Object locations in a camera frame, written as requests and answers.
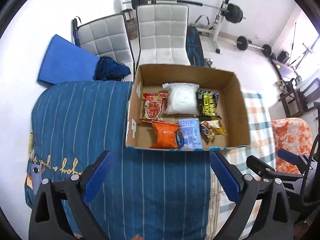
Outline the right white padded chair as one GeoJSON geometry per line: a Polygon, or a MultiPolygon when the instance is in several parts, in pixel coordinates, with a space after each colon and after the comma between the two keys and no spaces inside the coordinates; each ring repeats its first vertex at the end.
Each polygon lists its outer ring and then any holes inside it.
{"type": "Polygon", "coordinates": [[[186,51],[189,8],[184,4],[148,4],[136,8],[138,64],[189,66],[186,51]]]}

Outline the open cardboard box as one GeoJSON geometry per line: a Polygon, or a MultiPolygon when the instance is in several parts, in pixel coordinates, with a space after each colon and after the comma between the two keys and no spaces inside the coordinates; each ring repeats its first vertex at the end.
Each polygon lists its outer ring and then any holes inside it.
{"type": "Polygon", "coordinates": [[[180,119],[199,118],[196,91],[218,92],[215,113],[227,134],[213,142],[202,138],[202,149],[229,149],[250,145],[247,109],[240,82],[233,72],[174,64],[145,64],[138,67],[128,109],[126,146],[150,149],[157,137],[143,116],[162,116],[175,124],[180,119]]]}

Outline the orange snack bag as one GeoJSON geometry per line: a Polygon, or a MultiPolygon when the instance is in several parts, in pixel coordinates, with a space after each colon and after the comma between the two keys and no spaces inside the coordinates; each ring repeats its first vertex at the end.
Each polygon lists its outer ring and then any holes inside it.
{"type": "Polygon", "coordinates": [[[178,149],[176,133],[180,129],[177,124],[164,121],[139,119],[139,122],[152,124],[157,141],[150,147],[154,149],[178,149]]]}

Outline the yellow brown snack packet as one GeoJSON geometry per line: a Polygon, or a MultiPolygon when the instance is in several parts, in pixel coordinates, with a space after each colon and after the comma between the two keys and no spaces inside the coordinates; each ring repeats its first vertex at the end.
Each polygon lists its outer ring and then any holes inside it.
{"type": "Polygon", "coordinates": [[[227,132],[220,119],[200,122],[200,131],[206,142],[211,143],[217,135],[227,136],[227,132]]]}

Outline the blue smartphone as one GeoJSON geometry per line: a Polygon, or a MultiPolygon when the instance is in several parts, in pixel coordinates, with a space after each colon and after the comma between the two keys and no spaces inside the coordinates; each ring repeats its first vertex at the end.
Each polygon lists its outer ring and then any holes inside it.
{"type": "Polygon", "coordinates": [[[42,181],[41,166],[37,164],[31,164],[30,174],[32,180],[33,194],[36,195],[42,181]]]}

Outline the white soft pouch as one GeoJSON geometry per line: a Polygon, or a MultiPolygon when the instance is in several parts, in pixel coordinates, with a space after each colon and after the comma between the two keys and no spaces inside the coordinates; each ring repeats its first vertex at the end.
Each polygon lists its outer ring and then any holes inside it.
{"type": "Polygon", "coordinates": [[[166,115],[184,114],[198,116],[196,92],[199,84],[165,83],[163,89],[168,93],[166,115]]]}

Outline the black blue bench pad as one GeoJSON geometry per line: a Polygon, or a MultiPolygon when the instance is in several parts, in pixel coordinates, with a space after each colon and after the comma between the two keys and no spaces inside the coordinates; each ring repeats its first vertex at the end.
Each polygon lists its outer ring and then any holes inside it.
{"type": "Polygon", "coordinates": [[[204,56],[199,33],[195,27],[187,27],[186,52],[192,66],[204,67],[204,56]]]}

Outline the light blue tissue pack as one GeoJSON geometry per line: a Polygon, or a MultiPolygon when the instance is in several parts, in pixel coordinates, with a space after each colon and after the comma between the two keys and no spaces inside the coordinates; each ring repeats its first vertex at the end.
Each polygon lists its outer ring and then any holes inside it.
{"type": "Polygon", "coordinates": [[[179,129],[176,132],[176,140],[180,150],[202,148],[198,118],[180,119],[176,124],[179,126],[179,129]]]}

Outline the dark wooden chair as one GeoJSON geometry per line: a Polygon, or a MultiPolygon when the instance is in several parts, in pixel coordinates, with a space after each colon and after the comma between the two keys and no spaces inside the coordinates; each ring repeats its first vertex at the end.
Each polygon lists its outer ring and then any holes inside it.
{"type": "Polygon", "coordinates": [[[309,113],[315,109],[314,106],[309,107],[308,104],[319,99],[319,78],[315,78],[304,89],[294,88],[294,82],[296,80],[292,78],[290,81],[285,81],[285,92],[280,94],[280,101],[283,105],[284,112],[287,118],[297,118],[303,114],[309,113]],[[297,111],[295,113],[290,112],[289,105],[295,103],[297,105],[297,111]]]}

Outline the white padded chair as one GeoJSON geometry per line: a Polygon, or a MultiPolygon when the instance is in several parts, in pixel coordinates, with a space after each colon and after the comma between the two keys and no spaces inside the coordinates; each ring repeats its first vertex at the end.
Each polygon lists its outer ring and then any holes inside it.
{"type": "Polygon", "coordinates": [[[111,57],[134,70],[135,59],[123,14],[110,15],[83,24],[78,27],[77,35],[80,48],[97,57],[111,57]]]}
{"type": "Polygon", "coordinates": [[[186,51],[189,8],[184,4],[148,4],[136,8],[138,64],[189,66],[186,51]]]}

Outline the blue foam mat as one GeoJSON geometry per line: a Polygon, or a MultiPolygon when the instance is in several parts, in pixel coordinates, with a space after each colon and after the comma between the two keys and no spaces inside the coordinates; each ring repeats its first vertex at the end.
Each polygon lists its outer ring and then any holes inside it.
{"type": "Polygon", "coordinates": [[[99,57],[54,35],[47,47],[37,81],[55,85],[93,80],[99,57]]]}

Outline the red snack packet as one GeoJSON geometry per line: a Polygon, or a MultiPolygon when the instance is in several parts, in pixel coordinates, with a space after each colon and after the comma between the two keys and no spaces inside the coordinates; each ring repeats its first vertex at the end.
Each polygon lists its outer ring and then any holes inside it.
{"type": "Polygon", "coordinates": [[[163,103],[168,98],[168,93],[144,93],[144,115],[143,122],[160,121],[163,122],[163,103]]]}

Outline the black shoe shine wipes pack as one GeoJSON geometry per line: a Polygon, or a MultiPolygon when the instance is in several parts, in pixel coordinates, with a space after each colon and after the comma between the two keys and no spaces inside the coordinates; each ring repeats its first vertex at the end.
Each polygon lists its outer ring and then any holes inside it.
{"type": "Polygon", "coordinates": [[[197,107],[201,121],[214,120],[215,118],[221,119],[221,116],[216,111],[219,95],[218,92],[208,90],[198,90],[196,92],[197,107]]]}

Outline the white weight bench rack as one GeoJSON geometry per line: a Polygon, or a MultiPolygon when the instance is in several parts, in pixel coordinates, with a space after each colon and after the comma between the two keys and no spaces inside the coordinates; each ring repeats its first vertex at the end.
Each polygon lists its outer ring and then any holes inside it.
{"type": "Polygon", "coordinates": [[[213,22],[212,27],[206,27],[206,28],[200,28],[196,27],[196,30],[199,34],[208,35],[209,38],[211,38],[211,42],[214,48],[214,51],[219,54],[220,53],[220,47],[217,44],[217,37],[220,33],[222,23],[225,19],[225,15],[227,14],[227,7],[230,0],[222,0],[220,10],[215,16],[215,20],[213,22]]]}

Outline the barbell on rack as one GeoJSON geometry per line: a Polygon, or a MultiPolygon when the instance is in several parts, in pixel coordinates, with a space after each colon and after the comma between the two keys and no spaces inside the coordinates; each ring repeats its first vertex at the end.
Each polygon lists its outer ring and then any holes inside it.
{"type": "Polygon", "coordinates": [[[245,20],[245,16],[243,10],[235,4],[228,3],[226,9],[223,7],[225,4],[223,3],[220,7],[216,7],[213,5],[203,4],[200,2],[189,1],[189,0],[131,0],[128,2],[123,2],[123,4],[131,4],[132,9],[136,9],[139,5],[146,5],[149,3],[156,2],[169,2],[169,3],[178,3],[178,4],[187,4],[194,5],[197,7],[209,7],[218,10],[221,12],[221,15],[225,17],[228,22],[231,23],[240,23],[242,20],[245,20]]]}

